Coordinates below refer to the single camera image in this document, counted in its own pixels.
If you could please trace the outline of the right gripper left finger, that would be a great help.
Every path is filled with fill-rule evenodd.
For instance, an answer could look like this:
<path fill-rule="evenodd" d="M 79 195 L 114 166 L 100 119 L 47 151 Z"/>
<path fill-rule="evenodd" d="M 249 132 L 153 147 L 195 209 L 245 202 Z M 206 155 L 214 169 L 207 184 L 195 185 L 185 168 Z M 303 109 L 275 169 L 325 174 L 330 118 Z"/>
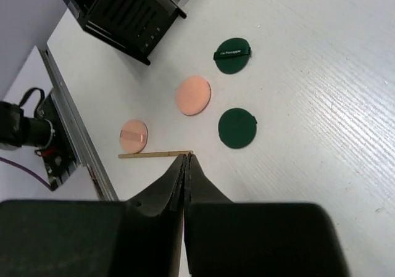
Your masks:
<path fill-rule="evenodd" d="M 2 276 L 177 276 L 186 156 L 127 201 L 1 204 Z"/>

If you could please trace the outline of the green round compact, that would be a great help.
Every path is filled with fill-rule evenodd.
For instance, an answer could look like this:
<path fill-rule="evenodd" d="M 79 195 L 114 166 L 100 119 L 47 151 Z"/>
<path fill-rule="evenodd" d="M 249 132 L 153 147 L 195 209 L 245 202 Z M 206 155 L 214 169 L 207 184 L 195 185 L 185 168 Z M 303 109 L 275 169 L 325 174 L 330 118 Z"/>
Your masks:
<path fill-rule="evenodd" d="M 247 65 L 251 52 L 251 46 L 246 39 L 230 38 L 217 48 L 213 60 L 222 73 L 232 75 Z"/>
<path fill-rule="evenodd" d="M 218 121 L 219 138 L 231 149 L 242 149 L 248 146 L 256 134 L 257 120 L 245 109 L 228 109 Z"/>

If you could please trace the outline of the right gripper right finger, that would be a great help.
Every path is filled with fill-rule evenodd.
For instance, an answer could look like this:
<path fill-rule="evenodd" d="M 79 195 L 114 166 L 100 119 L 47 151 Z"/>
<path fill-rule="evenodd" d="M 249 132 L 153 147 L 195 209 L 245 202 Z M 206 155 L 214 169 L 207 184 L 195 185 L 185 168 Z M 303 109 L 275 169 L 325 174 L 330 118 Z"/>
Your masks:
<path fill-rule="evenodd" d="M 185 168 L 185 247 L 192 276 L 349 276 L 333 223 L 308 202 L 236 203 Z"/>

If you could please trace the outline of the pink round puff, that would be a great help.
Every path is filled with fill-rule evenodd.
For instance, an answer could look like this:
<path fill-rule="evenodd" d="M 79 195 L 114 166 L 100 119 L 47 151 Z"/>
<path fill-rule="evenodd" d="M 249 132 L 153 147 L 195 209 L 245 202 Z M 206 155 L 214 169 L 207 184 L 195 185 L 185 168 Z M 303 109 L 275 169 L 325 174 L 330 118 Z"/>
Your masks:
<path fill-rule="evenodd" d="M 177 88 L 177 108 L 184 115 L 197 115 L 207 107 L 211 95 L 210 84 L 205 78 L 191 76 L 182 81 Z"/>
<path fill-rule="evenodd" d="M 137 119 L 127 121 L 120 131 L 119 141 L 121 148 L 127 154 L 141 152 L 148 140 L 148 128 L 146 124 Z"/>

